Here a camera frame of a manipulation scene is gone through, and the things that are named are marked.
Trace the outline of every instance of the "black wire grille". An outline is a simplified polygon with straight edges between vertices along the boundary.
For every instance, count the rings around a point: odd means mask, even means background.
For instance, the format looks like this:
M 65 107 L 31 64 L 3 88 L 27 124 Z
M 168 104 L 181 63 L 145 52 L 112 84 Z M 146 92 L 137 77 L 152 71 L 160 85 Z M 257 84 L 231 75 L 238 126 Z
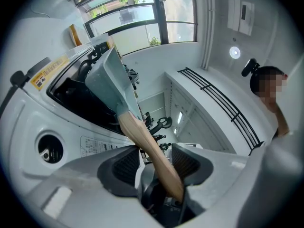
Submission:
M 227 96 L 225 96 L 212 83 L 210 83 L 208 80 L 190 68 L 185 68 L 178 72 L 195 83 L 200 88 L 200 90 L 208 94 L 223 109 L 223 111 L 231 119 L 231 122 L 234 123 L 238 130 L 241 132 L 251 150 L 256 145 L 261 143 L 256 132 L 253 130 L 246 117 L 240 112 L 237 106 L 233 104 L 233 102 L 230 101 Z

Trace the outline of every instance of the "wooden handle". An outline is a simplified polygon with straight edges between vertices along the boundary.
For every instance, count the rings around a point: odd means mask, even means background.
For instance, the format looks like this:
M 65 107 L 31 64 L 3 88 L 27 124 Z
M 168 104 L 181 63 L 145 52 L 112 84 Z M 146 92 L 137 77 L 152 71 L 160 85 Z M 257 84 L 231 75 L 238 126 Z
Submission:
M 143 121 L 138 120 L 130 111 L 118 116 L 123 133 L 151 158 L 156 175 L 166 191 L 182 202 L 184 186 L 176 170 L 161 151 Z

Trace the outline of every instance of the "black hair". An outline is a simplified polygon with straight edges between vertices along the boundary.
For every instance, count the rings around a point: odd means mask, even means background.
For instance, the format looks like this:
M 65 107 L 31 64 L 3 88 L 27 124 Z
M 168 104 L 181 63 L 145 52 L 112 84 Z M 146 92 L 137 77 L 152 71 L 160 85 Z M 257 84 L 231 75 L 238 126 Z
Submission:
M 275 66 L 264 66 L 254 70 L 250 79 L 250 89 L 255 95 L 259 92 L 260 80 L 265 78 L 263 77 L 265 75 L 284 75 L 284 73 Z

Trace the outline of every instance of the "small black object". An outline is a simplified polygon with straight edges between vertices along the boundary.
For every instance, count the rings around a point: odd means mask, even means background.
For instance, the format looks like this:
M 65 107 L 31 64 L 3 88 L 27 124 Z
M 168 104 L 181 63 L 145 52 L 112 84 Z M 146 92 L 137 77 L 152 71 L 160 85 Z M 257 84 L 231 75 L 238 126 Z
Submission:
M 246 77 L 250 72 L 253 74 L 253 72 L 256 71 L 259 66 L 260 65 L 254 58 L 250 59 L 242 70 L 242 76 Z

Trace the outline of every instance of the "ceiling light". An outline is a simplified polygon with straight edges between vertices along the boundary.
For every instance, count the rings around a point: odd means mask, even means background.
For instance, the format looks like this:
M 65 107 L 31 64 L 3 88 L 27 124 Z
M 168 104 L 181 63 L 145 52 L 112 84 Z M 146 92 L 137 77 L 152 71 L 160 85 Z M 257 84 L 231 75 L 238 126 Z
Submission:
M 237 47 L 232 47 L 229 50 L 229 54 L 232 58 L 238 59 L 241 56 L 241 51 Z
M 179 118 L 177 119 L 177 124 L 180 124 L 181 118 L 182 118 L 182 112 L 180 112 Z

